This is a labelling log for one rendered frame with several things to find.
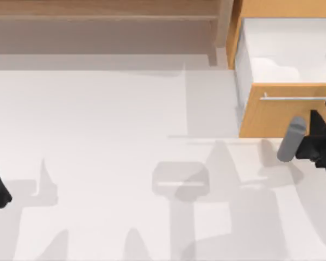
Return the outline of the pale grey rounded box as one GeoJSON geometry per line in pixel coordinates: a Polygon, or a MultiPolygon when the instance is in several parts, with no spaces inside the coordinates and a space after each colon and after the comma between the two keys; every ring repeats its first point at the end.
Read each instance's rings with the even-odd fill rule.
{"type": "Polygon", "coordinates": [[[306,134],[306,122],[303,117],[295,116],[286,130],[284,138],[277,151],[277,159],[288,163],[296,155],[298,147],[306,134]]]}

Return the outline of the wooden open shelf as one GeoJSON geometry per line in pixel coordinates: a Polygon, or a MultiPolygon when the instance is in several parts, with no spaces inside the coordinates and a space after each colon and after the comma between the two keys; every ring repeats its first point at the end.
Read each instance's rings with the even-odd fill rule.
{"type": "Polygon", "coordinates": [[[217,63],[234,0],[0,0],[0,54],[205,55],[217,63]]]}

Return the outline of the pulled-out drawer with white inside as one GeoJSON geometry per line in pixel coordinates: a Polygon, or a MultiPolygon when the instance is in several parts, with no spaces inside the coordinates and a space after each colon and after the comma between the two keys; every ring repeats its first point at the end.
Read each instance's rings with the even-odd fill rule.
{"type": "Polygon", "coordinates": [[[326,88],[326,18],[246,18],[234,58],[238,111],[253,84],[326,88]]]}

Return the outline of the pale wooden drawer front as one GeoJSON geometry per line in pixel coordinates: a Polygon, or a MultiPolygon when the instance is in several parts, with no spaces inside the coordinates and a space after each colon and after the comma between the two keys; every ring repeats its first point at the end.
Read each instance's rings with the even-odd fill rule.
{"type": "Polygon", "coordinates": [[[326,96],[326,83],[253,83],[245,106],[240,138],[282,138],[295,116],[303,117],[306,132],[310,110],[317,110],[326,122],[325,101],[261,101],[269,96],[326,96]]]}

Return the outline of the wooden cupboard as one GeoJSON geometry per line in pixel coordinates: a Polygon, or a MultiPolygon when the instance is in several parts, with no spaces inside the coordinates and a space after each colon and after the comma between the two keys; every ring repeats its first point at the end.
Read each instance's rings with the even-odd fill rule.
{"type": "Polygon", "coordinates": [[[234,0],[226,41],[231,70],[244,18],[326,18],[326,0],[234,0]]]}

